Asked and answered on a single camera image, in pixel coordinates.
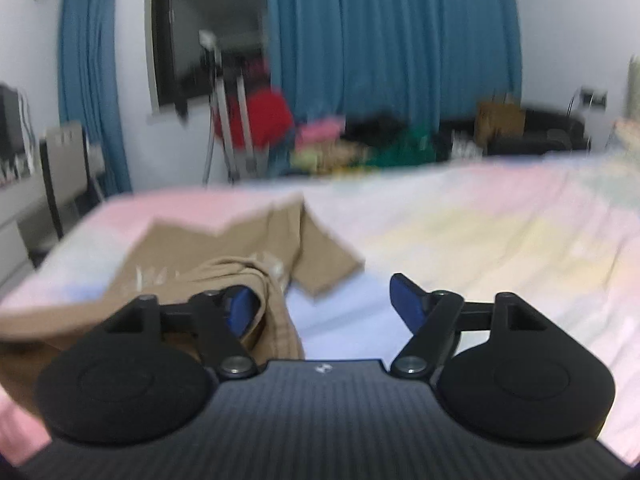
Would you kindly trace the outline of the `tan t-shirt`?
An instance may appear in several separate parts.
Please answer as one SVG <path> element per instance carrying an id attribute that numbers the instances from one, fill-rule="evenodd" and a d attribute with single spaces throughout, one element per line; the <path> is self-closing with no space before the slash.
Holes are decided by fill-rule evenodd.
<path id="1" fill-rule="evenodd" d="M 260 364 L 303 359 L 285 292 L 296 284 L 318 297 L 360 271 L 363 262 L 319 226 L 300 200 L 271 208 L 219 233 L 155 222 L 123 252 L 104 226 L 82 226 L 1 305 L 1 388 L 37 411 L 37 375 L 128 301 L 154 295 L 163 304 L 206 290 L 246 286 L 258 298 L 239 338 Z"/>

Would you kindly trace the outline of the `pastel bed sheet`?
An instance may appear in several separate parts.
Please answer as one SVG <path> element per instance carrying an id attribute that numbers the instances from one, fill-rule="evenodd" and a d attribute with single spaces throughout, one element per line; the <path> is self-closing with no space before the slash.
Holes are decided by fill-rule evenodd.
<path id="1" fill-rule="evenodd" d="M 3 299 L 2 320 L 100 298 L 156 222 L 218 232 L 299 201 L 364 263 L 323 298 L 288 293 L 307 356 L 389 360 L 408 335 L 388 301 L 394 273 L 471 301 L 514 292 L 608 366 L 616 398 L 600 438 L 638 462 L 639 165 L 624 154 L 119 196 Z"/>

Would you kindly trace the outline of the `green garment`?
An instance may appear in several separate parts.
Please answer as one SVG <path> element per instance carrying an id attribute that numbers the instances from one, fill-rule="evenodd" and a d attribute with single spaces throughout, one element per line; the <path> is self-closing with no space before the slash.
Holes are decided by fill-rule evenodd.
<path id="1" fill-rule="evenodd" d="M 432 134 L 424 128 L 402 130 L 384 148 L 375 148 L 366 165 L 378 169 L 411 168 L 436 162 Z"/>

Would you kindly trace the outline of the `black garment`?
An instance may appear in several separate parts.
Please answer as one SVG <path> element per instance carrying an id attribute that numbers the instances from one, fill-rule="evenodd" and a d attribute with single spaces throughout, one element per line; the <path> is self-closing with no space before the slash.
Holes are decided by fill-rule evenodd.
<path id="1" fill-rule="evenodd" d="M 392 113 L 381 112 L 369 116 L 348 116 L 342 138 L 378 148 L 390 144 L 408 125 Z"/>

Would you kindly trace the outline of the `grey black chair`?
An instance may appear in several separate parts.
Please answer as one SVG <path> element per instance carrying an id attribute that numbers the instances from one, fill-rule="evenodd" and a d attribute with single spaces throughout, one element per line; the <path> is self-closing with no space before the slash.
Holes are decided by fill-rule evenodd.
<path id="1" fill-rule="evenodd" d="M 80 122 L 51 128 L 39 143 L 40 166 L 54 232 L 64 236 L 62 206 L 87 192 L 104 201 L 99 177 L 105 172 L 102 148 L 90 144 Z"/>

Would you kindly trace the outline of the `brown paper bag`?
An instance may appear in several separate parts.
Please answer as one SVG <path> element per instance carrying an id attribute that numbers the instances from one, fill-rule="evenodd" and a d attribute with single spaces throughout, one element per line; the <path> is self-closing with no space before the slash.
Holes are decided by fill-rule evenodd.
<path id="1" fill-rule="evenodd" d="M 512 94 L 499 94 L 476 106 L 474 142 L 480 148 L 497 136 L 521 136 L 526 122 L 525 110 Z"/>

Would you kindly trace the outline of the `red garment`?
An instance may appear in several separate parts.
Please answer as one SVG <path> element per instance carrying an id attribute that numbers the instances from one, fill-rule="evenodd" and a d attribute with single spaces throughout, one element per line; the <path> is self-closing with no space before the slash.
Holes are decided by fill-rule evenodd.
<path id="1" fill-rule="evenodd" d="M 288 103 L 280 93 L 259 88 L 246 98 L 250 136 L 255 150 L 280 142 L 295 125 Z M 227 94 L 231 137 L 234 148 L 245 148 L 244 133 L 235 92 Z"/>

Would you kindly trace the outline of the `white dressing table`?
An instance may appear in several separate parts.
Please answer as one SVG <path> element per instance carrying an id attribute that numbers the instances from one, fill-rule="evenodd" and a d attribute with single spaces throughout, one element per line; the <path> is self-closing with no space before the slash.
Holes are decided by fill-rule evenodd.
<path id="1" fill-rule="evenodd" d="M 1 189 L 1 296 L 34 272 L 29 251 L 55 239 L 40 174 Z"/>

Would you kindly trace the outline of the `pink garment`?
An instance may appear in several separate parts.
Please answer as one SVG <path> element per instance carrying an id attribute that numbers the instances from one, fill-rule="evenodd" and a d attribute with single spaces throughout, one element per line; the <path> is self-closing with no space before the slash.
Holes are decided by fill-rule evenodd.
<path id="1" fill-rule="evenodd" d="M 343 116 L 328 116 L 308 122 L 298 128 L 295 146 L 301 148 L 308 144 L 334 141 L 342 135 L 345 125 L 346 119 Z"/>

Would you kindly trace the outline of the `black sofa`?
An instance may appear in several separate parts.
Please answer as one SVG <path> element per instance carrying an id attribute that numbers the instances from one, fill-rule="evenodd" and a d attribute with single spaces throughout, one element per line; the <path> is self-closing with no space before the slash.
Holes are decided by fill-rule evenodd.
<path id="1" fill-rule="evenodd" d="M 438 162 L 451 158 L 454 134 L 473 141 L 473 117 L 441 120 L 432 136 Z M 496 136 L 482 149 L 485 156 L 541 156 L 552 152 L 588 152 L 590 140 L 582 118 L 553 110 L 526 108 L 524 132 L 520 136 Z"/>

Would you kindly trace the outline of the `wavy vanity mirror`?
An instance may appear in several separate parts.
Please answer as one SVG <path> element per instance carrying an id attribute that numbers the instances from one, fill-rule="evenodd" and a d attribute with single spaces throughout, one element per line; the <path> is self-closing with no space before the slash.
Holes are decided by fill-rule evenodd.
<path id="1" fill-rule="evenodd" d="M 24 93 L 1 84 L 0 98 L 1 186 L 5 188 L 36 171 L 36 137 Z"/>

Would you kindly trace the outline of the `blue curtain left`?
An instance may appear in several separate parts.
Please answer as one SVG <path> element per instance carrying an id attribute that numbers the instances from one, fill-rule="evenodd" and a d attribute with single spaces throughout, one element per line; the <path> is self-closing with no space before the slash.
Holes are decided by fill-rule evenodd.
<path id="1" fill-rule="evenodd" d="M 131 191 L 115 60 L 115 0 L 62 0 L 58 32 L 58 112 L 80 122 L 102 148 L 108 196 Z"/>

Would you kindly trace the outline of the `blue curtain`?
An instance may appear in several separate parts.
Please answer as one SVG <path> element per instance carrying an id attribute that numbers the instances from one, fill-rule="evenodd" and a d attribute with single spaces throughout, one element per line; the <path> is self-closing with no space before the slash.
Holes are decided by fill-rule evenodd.
<path id="1" fill-rule="evenodd" d="M 115 60 L 115 0 L 62 0 L 58 32 L 58 112 L 80 122 L 102 148 L 108 196 L 131 191 Z"/>
<path id="2" fill-rule="evenodd" d="M 391 112 L 435 128 L 518 98 L 516 0 L 268 0 L 271 82 L 303 122 Z"/>

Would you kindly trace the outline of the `blue curtain right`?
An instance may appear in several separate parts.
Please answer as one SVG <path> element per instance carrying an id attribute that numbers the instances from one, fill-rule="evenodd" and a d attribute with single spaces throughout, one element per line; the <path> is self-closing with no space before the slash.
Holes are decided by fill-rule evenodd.
<path id="1" fill-rule="evenodd" d="M 391 112 L 435 128 L 518 98 L 516 0 L 268 0 L 271 82 L 303 122 Z"/>

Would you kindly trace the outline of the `dark window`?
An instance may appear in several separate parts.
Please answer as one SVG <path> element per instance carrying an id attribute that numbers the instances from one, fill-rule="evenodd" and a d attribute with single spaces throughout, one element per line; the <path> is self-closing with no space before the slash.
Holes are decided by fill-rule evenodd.
<path id="1" fill-rule="evenodd" d="M 206 95 L 201 36 L 216 41 L 227 64 L 266 50 L 267 0 L 149 0 L 146 10 L 156 107 Z"/>

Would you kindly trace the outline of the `wall power outlet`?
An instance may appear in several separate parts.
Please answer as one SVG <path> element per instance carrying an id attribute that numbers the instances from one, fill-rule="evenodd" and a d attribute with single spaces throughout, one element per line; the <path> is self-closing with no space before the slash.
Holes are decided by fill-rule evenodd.
<path id="1" fill-rule="evenodd" d="M 582 87 L 579 92 L 580 106 L 605 110 L 608 106 L 608 92 Z"/>

